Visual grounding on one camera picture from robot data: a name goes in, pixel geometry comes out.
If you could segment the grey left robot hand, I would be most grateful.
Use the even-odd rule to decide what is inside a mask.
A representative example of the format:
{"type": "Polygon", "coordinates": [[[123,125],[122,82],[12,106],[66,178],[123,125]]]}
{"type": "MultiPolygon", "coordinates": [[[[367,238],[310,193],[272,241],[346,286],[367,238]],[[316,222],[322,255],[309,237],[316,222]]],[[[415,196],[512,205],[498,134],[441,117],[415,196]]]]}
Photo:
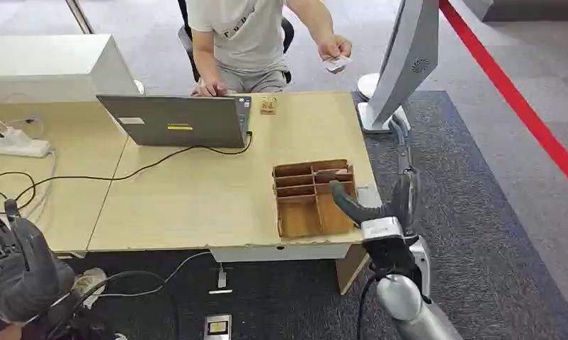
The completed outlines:
{"type": "Polygon", "coordinates": [[[49,248],[44,234],[5,202],[0,217],[0,319],[27,322],[66,295],[75,274],[49,248]]]}

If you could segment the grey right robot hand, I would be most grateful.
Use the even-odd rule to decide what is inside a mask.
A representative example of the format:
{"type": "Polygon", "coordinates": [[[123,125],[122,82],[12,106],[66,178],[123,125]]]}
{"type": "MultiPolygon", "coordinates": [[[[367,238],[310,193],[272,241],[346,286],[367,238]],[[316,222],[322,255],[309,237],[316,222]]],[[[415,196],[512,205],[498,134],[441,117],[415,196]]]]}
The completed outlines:
{"type": "Polygon", "coordinates": [[[330,181],[329,186],[338,208],[361,228],[362,246],[373,263],[371,269],[412,277],[417,268],[415,256],[409,250],[410,244],[417,240],[413,223],[419,185],[415,173],[400,175],[391,201],[378,207],[361,205],[345,192],[339,181],[330,181]]]}

